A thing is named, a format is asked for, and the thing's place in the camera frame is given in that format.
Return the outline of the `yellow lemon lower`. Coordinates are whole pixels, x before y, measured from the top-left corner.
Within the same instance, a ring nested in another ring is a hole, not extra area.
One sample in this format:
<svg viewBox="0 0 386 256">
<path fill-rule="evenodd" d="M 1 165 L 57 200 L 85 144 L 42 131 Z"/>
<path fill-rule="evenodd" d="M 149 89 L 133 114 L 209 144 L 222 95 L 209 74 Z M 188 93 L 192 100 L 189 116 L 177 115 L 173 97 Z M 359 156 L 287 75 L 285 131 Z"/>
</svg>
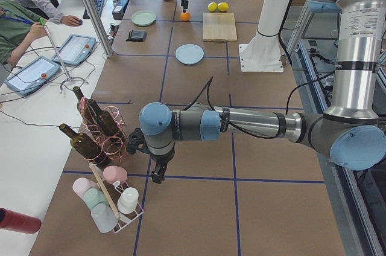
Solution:
<svg viewBox="0 0 386 256">
<path fill-rule="evenodd" d="M 220 2 L 217 4 L 217 9 L 220 12 L 227 12 L 229 9 L 229 5 L 226 2 Z"/>
</svg>

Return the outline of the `mint green plate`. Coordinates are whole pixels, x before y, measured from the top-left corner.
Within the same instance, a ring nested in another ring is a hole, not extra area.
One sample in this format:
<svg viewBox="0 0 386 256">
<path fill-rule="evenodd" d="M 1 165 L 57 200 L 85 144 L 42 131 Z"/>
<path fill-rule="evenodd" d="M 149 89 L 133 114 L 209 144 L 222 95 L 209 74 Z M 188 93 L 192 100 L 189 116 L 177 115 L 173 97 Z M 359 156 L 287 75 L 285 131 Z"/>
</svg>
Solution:
<svg viewBox="0 0 386 256">
<path fill-rule="evenodd" d="M 131 16 L 131 21 L 139 26 L 146 27 L 153 24 L 156 20 L 156 14 L 150 10 L 137 11 Z"/>
</svg>

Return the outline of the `yellow lemon upper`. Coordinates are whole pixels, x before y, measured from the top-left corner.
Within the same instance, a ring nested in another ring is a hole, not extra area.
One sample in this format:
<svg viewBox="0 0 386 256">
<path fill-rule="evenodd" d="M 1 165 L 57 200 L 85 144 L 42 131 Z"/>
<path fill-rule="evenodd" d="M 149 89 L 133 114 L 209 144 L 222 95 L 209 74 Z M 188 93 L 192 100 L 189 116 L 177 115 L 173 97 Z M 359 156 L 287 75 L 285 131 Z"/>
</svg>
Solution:
<svg viewBox="0 0 386 256">
<path fill-rule="evenodd" d="M 211 2 L 207 6 L 207 10 L 211 13 L 216 12 L 218 8 L 218 4 L 216 2 Z"/>
</svg>

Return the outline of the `light blue plate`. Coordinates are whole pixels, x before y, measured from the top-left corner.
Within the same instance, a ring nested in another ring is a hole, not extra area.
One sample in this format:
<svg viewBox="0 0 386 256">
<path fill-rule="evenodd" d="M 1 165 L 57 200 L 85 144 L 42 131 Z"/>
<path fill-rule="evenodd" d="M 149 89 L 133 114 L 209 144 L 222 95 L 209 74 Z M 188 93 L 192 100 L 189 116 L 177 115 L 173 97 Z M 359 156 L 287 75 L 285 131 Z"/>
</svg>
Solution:
<svg viewBox="0 0 386 256">
<path fill-rule="evenodd" d="M 195 44 L 184 44 L 177 48 L 176 59 L 185 65 L 194 65 L 204 56 L 203 49 Z"/>
</svg>

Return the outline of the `dark wine bottle far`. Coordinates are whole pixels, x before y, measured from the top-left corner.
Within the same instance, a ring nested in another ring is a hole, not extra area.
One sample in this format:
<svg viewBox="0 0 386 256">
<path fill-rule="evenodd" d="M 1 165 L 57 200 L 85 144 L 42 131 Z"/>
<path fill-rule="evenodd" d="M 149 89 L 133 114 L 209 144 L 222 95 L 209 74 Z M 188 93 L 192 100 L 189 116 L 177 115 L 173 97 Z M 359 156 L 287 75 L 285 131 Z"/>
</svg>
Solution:
<svg viewBox="0 0 386 256">
<path fill-rule="evenodd" d="M 116 124 L 111 114 L 99 107 L 94 99 L 88 99 L 88 106 L 93 112 L 93 117 L 97 125 L 100 127 L 102 133 L 106 137 L 115 137 L 124 140 L 124 134 Z"/>
</svg>

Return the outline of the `teach pendant near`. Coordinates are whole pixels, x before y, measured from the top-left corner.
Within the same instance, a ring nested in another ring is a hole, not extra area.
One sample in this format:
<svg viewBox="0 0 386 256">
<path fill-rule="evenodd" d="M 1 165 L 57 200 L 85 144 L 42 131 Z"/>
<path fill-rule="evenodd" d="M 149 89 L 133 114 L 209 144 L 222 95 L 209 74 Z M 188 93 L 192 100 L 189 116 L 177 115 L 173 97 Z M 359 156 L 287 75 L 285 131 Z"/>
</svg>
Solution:
<svg viewBox="0 0 386 256">
<path fill-rule="evenodd" d="M 5 84 L 21 95 L 27 95 L 39 89 L 60 70 L 52 60 L 39 56 L 5 80 Z"/>
</svg>

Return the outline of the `orange mandarin fruit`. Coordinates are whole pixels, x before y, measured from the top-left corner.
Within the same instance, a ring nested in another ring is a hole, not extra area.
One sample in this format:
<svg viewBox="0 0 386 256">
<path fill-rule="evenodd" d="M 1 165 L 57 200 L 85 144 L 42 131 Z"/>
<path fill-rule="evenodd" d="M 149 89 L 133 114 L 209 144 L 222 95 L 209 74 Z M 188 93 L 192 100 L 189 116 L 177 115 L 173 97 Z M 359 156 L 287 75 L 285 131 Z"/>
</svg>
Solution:
<svg viewBox="0 0 386 256">
<path fill-rule="evenodd" d="M 191 14 L 190 12 L 188 11 L 185 11 L 185 12 L 182 12 L 180 14 L 180 19 L 183 21 L 183 22 L 188 22 L 191 18 Z"/>
</svg>

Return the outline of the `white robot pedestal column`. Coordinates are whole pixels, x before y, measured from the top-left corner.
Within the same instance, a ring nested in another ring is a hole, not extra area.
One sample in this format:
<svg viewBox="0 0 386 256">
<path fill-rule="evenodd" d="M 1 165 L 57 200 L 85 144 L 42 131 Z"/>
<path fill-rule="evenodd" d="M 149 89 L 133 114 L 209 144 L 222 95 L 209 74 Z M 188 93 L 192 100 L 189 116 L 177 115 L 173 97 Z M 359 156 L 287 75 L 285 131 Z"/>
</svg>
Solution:
<svg viewBox="0 0 386 256">
<path fill-rule="evenodd" d="M 256 35 L 239 45 L 242 72 L 283 72 L 280 28 L 290 0 L 264 0 Z"/>
</svg>

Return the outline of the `person in green shirt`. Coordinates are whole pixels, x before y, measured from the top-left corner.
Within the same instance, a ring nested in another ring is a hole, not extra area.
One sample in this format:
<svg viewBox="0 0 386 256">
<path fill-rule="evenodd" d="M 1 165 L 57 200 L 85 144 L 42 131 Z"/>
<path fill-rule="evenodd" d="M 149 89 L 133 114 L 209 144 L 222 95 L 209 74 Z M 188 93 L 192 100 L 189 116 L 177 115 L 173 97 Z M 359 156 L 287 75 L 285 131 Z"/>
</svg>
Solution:
<svg viewBox="0 0 386 256">
<path fill-rule="evenodd" d="M 40 16 L 11 0 L 1 0 L 1 63 L 16 65 L 31 43 L 46 36 Z"/>
</svg>

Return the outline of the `black desktop box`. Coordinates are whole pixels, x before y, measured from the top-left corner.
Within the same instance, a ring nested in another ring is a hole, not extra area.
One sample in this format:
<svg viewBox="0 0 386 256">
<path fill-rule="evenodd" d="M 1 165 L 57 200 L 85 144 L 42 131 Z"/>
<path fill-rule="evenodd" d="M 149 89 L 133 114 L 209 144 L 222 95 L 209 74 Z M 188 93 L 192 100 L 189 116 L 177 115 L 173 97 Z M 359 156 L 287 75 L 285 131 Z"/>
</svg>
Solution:
<svg viewBox="0 0 386 256">
<path fill-rule="evenodd" d="M 124 17 L 129 0 L 114 0 L 112 16 L 114 20 L 120 21 Z"/>
</svg>

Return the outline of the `grey folded cloth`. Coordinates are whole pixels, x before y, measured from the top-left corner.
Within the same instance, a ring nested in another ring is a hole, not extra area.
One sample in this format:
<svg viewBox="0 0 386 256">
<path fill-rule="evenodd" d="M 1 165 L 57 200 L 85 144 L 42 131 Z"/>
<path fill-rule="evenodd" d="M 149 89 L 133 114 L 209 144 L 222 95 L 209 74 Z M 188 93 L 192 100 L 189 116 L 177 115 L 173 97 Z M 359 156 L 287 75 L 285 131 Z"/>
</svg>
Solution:
<svg viewBox="0 0 386 256">
<path fill-rule="evenodd" d="M 146 31 L 130 30 L 126 42 L 144 42 L 147 37 Z"/>
</svg>

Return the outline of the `teach pendant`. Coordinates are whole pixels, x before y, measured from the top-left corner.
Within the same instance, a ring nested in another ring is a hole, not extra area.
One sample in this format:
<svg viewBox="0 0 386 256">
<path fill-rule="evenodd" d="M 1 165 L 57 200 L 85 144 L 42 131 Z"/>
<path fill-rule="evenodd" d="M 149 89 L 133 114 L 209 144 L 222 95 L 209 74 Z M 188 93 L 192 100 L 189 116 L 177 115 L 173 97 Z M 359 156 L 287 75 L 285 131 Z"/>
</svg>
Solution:
<svg viewBox="0 0 386 256">
<path fill-rule="evenodd" d="M 86 60 L 95 44 L 96 39 L 94 37 L 72 34 L 58 51 L 64 64 L 78 66 Z"/>
<path fill-rule="evenodd" d="M 5 80 L 5 84 L 21 95 L 27 95 L 39 89 L 60 70 L 52 60 L 39 56 Z"/>
</svg>

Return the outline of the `white cup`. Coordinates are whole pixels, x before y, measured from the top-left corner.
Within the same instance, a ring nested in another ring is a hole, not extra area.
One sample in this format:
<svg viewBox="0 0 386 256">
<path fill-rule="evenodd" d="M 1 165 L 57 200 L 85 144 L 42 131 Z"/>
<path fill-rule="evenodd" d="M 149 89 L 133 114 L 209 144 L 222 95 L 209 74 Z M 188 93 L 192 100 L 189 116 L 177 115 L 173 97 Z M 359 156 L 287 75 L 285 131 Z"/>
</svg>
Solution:
<svg viewBox="0 0 386 256">
<path fill-rule="evenodd" d="M 138 203 L 139 192 L 133 187 L 126 188 L 118 199 L 118 210 L 123 214 L 132 213 Z"/>
</svg>

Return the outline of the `teach pendant far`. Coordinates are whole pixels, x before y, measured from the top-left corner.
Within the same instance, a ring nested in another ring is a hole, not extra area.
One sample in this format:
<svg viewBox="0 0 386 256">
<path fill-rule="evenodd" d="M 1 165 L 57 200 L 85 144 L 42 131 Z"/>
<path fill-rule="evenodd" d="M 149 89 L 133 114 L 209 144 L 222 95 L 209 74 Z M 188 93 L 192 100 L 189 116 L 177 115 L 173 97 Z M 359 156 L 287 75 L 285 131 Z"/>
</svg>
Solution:
<svg viewBox="0 0 386 256">
<path fill-rule="evenodd" d="M 72 34 L 58 51 L 64 64 L 78 66 L 86 60 L 95 44 L 96 39 L 94 37 Z"/>
</svg>

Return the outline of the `pink cup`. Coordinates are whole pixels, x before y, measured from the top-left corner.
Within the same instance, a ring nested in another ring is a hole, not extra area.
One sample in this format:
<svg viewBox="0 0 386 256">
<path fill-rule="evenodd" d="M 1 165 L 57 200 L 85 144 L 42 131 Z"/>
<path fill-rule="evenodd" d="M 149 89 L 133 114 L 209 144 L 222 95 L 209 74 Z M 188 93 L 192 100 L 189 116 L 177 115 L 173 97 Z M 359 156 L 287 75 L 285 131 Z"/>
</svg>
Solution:
<svg viewBox="0 0 386 256">
<path fill-rule="evenodd" d="M 103 170 L 103 177 L 108 183 L 113 184 L 116 181 L 119 181 L 120 183 L 125 182 L 128 175 L 126 169 L 120 166 L 111 165 Z"/>
</svg>

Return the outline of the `yellow lemon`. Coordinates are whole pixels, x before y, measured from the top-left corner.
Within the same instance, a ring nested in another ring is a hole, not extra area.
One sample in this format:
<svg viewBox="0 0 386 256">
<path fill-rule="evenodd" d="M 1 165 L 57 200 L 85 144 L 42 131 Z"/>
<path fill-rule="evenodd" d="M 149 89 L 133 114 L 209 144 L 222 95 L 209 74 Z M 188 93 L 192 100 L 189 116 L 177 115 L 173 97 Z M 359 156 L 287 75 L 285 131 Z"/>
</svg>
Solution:
<svg viewBox="0 0 386 256">
<path fill-rule="evenodd" d="M 218 4 L 216 2 L 211 2 L 207 6 L 207 10 L 211 13 L 216 12 L 218 8 Z"/>
<path fill-rule="evenodd" d="M 217 9 L 220 12 L 227 12 L 229 9 L 229 5 L 226 2 L 220 2 L 217 4 Z"/>
</svg>

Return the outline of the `red cylinder bottle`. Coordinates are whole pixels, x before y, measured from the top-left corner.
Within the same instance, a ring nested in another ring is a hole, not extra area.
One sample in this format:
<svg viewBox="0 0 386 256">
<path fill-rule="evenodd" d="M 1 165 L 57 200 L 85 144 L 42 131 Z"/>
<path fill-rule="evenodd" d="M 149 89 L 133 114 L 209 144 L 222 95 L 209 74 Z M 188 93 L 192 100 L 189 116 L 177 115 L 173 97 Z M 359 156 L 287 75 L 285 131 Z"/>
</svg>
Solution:
<svg viewBox="0 0 386 256">
<path fill-rule="evenodd" d="M 1 208 L 1 229 L 34 234 L 41 224 L 41 220 L 36 217 Z"/>
</svg>

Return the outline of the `dark wine bottle near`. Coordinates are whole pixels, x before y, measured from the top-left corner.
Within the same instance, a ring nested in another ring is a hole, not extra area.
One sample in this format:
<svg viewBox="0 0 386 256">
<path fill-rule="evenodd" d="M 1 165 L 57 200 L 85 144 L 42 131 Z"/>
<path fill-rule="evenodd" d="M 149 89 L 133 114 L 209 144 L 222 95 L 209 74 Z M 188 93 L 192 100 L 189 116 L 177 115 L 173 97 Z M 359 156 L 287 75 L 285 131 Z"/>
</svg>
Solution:
<svg viewBox="0 0 386 256">
<path fill-rule="evenodd" d="M 83 132 L 77 133 L 65 123 L 62 123 L 59 129 L 70 138 L 71 146 L 89 162 L 96 164 L 99 168 L 104 168 L 110 162 L 110 158 L 89 135 Z"/>
</svg>

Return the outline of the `bamboo cutting board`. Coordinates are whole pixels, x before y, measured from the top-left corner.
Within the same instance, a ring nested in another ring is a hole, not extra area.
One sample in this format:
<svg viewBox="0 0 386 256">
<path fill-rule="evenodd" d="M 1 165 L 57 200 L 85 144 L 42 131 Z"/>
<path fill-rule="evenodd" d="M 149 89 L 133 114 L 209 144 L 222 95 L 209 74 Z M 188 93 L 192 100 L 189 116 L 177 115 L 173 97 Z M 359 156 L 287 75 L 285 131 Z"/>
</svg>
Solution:
<svg viewBox="0 0 386 256">
<path fill-rule="evenodd" d="M 236 42 L 234 13 L 203 13 L 203 41 Z"/>
</svg>

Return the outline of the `aluminium frame post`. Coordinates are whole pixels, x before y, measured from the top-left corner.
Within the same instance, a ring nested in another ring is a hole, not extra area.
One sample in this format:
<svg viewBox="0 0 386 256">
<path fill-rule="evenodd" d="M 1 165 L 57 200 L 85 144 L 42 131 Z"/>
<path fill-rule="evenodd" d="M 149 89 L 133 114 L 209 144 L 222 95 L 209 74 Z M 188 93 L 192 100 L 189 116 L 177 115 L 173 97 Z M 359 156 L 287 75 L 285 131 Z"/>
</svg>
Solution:
<svg viewBox="0 0 386 256">
<path fill-rule="evenodd" d="M 113 55 L 112 45 L 109 41 L 109 38 L 105 32 L 104 25 L 100 18 L 100 15 L 97 13 L 97 9 L 94 3 L 94 0 L 82 0 L 87 10 L 87 13 L 91 19 L 91 23 L 96 32 L 96 35 L 99 39 L 99 42 L 104 50 L 104 54 L 107 59 L 111 58 Z"/>
</svg>

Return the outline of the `dark wine bottle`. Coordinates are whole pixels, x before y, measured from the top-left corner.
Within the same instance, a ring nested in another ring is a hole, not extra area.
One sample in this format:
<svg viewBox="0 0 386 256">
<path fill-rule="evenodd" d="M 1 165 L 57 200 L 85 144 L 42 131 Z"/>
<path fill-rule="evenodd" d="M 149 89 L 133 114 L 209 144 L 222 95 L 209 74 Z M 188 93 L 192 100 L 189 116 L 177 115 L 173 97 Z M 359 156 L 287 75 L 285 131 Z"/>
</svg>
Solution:
<svg viewBox="0 0 386 256">
<path fill-rule="evenodd" d="M 97 125 L 100 127 L 102 133 L 106 137 L 115 137 L 124 140 L 124 134 L 116 124 L 111 114 L 99 107 L 94 99 L 88 99 L 88 106 L 93 112 L 93 117 Z"/>
<path fill-rule="evenodd" d="M 77 133 L 65 123 L 62 123 L 59 129 L 70 138 L 71 146 L 89 162 L 96 164 L 99 168 L 104 168 L 110 162 L 110 158 L 89 135 L 83 132 Z"/>
<path fill-rule="evenodd" d="M 77 109 L 82 117 L 83 124 L 86 125 L 90 131 L 97 131 L 93 118 L 93 112 L 88 107 L 88 99 L 83 95 L 79 86 L 74 86 L 72 90 L 78 100 Z"/>
</svg>

